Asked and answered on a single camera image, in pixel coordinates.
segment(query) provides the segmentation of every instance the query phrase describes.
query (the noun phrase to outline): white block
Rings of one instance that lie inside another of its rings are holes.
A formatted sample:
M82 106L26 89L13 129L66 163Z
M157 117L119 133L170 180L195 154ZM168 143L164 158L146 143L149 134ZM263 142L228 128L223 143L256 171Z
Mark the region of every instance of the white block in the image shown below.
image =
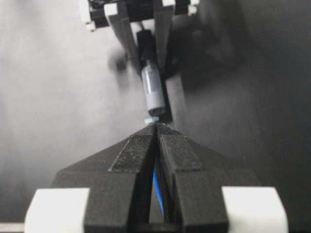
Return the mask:
M89 188L38 189L24 233L84 233Z
M222 187L229 233L288 233L284 207L274 187Z
M190 0L190 5L199 5L200 0Z
M114 16L118 14L118 5L116 3L109 3L104 5L105 16Z
M176 2L175 2L175 0L162 0L162 5L164 7L166 7L166 6L175 6Z
M79 0L79 9L82 22L89 23L91 21L91 15L88 0Z

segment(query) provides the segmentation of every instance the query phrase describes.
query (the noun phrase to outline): blue wire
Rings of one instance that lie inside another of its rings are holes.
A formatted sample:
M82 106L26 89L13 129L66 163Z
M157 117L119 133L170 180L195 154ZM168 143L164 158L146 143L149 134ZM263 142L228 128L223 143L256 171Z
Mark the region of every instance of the blue wire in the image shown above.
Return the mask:
M157 199L159 201L159 205L160 205L160 208L161 208L161 212L163 214L163 199L162 199L161 189L160 189L160 185L159 185L159 180L157 179L157 175L156 175L156 170L155 169L154 169L154 185L155 185Z

